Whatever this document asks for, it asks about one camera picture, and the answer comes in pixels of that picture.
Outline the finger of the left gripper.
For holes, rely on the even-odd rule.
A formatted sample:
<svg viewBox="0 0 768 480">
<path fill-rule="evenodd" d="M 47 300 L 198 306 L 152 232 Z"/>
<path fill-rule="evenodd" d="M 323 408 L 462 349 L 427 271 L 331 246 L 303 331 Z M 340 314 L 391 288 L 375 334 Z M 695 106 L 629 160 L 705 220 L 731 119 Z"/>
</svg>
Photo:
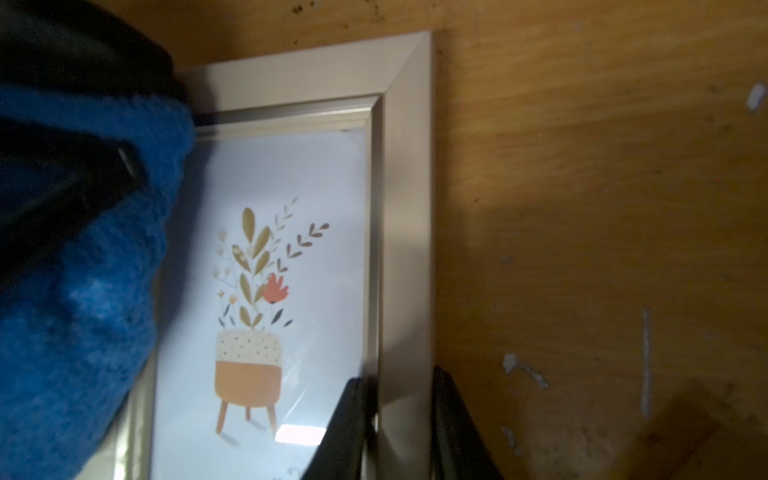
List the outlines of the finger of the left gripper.
<svg viewBox="0 0 768 480">
<path fill-rule="evenodd" d="M 147 174 L 125 141 L 1 120 L 1 280 L 51 255 Z"/>
</svg>

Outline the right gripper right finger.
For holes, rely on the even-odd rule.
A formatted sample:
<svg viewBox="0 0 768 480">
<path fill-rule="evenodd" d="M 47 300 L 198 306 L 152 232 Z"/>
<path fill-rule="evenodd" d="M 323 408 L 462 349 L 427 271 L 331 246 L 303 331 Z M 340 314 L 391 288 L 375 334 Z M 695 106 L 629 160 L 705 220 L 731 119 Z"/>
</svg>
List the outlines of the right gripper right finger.
<svg viewBox="0 0 768 480">
<path fill-rule="evenodd" d="M 439 480 L 502 480 L 452 376 L 432 377 L 432 463 Z"/>
</svg>

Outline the white picture frame black border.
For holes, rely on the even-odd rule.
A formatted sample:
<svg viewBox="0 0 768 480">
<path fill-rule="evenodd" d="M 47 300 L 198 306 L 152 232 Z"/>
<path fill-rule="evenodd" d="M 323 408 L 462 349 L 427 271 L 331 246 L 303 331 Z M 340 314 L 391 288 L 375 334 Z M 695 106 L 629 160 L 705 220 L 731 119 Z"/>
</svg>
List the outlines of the white picture frame black border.
<svg viewBox="0 0 768 480">
<path fill-rule="evenodd" d="M 430 477 L 432 53 L 413 33 L 183 73 L 157 347 L 83 478 L 301 479 L 357 377 L 361 479 Z"/>
</svg>

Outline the blue microfiber cloth black trim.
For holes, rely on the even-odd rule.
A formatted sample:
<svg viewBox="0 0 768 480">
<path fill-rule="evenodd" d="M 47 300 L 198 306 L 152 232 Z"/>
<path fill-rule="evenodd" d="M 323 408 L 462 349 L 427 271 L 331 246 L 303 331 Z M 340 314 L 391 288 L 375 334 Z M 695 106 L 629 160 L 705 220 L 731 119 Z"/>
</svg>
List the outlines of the blue microfiber cloth black trim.
<svg viewBox="0 0 768 480">
<path fill-rule="evenodd" d="M 72 479 L 155 343 L 153 278 L 195 142 L 159 45 L 88 1 L 1 5 L 1 120 L 131 143 L 147 183 L 1 280 L 1 475 Z"/>
</svg>

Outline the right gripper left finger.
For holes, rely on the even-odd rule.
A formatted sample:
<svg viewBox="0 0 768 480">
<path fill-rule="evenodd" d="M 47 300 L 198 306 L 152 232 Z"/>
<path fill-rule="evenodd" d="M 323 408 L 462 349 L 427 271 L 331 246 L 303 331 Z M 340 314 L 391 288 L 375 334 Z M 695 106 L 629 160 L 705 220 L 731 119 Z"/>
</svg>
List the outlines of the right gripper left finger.
<svg viewBox="0 0 768 480">
<path fill-rule="evenodd" d="M 366 442 L 373 432 L 376 387 L 370 378 L 350 379 L 302 480 L 360 480 Z"/>
</svg>

